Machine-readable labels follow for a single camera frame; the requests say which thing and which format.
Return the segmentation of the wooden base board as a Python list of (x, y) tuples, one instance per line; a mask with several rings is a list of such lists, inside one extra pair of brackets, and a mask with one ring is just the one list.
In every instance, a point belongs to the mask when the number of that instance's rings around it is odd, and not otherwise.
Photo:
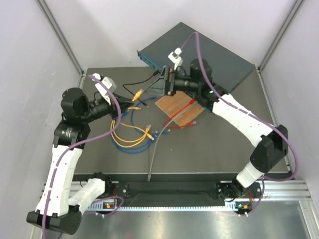
[(161, 97), (155, 102), (155, 105), (168, 116), (168, 119), (164, 122), (163, 126), (166, 126), (178, 113), (187, 109), (187, 111), (174, 120), (177, 126), (169, 126), (169, 129), (184, 128), (195, 125), (195, 118), (204, 111), (204, 108), (192, 97), (189, 97), (181, 91), (177, 91), (174, 96)]

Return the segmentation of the aluminium frame rail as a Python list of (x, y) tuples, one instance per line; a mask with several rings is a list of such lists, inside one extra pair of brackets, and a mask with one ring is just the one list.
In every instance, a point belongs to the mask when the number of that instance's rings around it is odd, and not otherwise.
[(308, 201), (302, 181), (257, 181), (243, 193), (235, 192), (229, 181), (195, 182), (109, 182), (90, 179), (73, 182), (66, 199), (67, 209), (75, 211), (220, 211), (245, 215), (261, 201)]

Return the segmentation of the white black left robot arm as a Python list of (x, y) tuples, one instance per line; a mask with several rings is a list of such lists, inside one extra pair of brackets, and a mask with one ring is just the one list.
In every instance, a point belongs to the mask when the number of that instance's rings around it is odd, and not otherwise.
[(118, 94), (89, 101), (80, 88), (70, 88), (62, 94), (62, 119), (54, 131), (52, 160), (45, 188), (34, 211), (26, 221), (42, 229), (42, 237), (51, 230), (73, 235), (77, 232), (84, 212), (98, 198), (115, 199), (111, 178), (94, 173), (77, 193), (70, 188), (77, 162), (85, 144), (90, 142), (89, 124), (106, 115), (120, 116), (133, 102)]

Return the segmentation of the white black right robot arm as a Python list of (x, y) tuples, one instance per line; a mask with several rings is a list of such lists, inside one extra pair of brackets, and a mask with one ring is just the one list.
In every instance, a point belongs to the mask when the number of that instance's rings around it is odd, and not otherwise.
[(249, 162), (232, 181), (236, 196), (244, 197), (251, 185), (265, 176), (288, 153), (288, 130), (262, 121), (239, 104), (221, 85), (212, 80), (212, 68), (206, 60), (194, 59), (190, 74), (180, 74), (181, 66), (163, 66), (159, 77), (147, 90), (158, 95), (174, 96), (176, 92), (191, 93), (195, 100), (213, 114), (223, 118), (240, 131), (254, 146)]

